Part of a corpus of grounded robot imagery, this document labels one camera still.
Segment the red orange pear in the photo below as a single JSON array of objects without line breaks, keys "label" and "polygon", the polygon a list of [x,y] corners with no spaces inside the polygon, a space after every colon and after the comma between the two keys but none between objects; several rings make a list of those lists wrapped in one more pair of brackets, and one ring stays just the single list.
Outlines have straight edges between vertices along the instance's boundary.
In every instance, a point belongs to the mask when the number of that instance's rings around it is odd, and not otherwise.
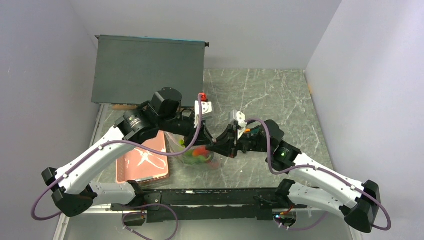
[{"label": "red orange pear", "polygon": [[210,156],[210,152],[206,149],[205,146],[197,147],[192,152],[193,157],[204,157],[208,158]]}]

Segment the clear zip top bag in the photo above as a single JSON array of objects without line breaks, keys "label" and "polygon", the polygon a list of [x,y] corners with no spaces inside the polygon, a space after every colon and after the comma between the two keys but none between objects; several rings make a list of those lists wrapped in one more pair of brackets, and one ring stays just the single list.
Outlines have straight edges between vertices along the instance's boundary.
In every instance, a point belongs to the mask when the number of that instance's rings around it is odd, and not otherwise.
[{"label": "clear zip top bag", "polygon": [[[182,152],[184,146],[184,137],[172,133],[164,133],[170,152]],[[182,155],[175,156],[185,167],[198,169],[216,170],[221,168],[222,158],[219,154],[206,150],[204,145],[193,146]]]}]

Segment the green apple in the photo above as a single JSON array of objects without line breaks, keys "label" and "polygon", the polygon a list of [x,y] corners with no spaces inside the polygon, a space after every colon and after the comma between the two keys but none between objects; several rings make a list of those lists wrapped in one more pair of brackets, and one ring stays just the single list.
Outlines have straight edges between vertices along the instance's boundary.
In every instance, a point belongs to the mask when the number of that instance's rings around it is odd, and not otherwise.
[{"label": "green apple", "polygon": [[185,141],[183,140],[183,139],[180,139],[179,140],[179,145],[181,146],[181,147],[186,147],[186,145],[185,145]]}]

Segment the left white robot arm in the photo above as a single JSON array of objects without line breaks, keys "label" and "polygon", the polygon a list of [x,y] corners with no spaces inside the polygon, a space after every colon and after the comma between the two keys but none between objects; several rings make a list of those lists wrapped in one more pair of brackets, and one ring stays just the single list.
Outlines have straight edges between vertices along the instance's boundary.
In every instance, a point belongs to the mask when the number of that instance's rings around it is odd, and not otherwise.
[{"label": "left white robot arm", "polygon": [[92,206],[120,204],[131,210],[144,203],[143,192],[135,181],[124,183],[98,183],[94,178],[118,158],[136,148],[160,156],[169,153],[145,146],[159,131],[186,137],[185,149],[200,144],[205,138],[203,116],[213,111],[212,103],[204,93],[199,93],[190,117],[181,109],[182,95],[171,87],[154,93],[151,100],[125,112],[108,132],[88,150],[60,168],[46,168],[42,177],[47,190],[61,214],[75,217]]}]

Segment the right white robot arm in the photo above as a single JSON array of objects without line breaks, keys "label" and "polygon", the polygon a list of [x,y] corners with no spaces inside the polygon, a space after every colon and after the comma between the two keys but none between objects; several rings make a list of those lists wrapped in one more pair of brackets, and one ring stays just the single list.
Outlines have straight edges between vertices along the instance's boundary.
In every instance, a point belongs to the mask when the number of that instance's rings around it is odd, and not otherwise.
[{"label": "right white robot arm", "polygon": [[318,208],[341,217],[362,233],[391,228],[389,216],[386,227],[375,225],[379,211],[387,215],[377,183],[354,180],[325,167],[285,142],[284,135],[273,120],[234,120],[224,133],[206,144],[206,149],[229,158],[235,158],[239,151],[267,153],[265,161],[271,174],[301,177],[315,185],[307,187],[284,179],[275,192],[276,203],[282,208],[295,205]]}]

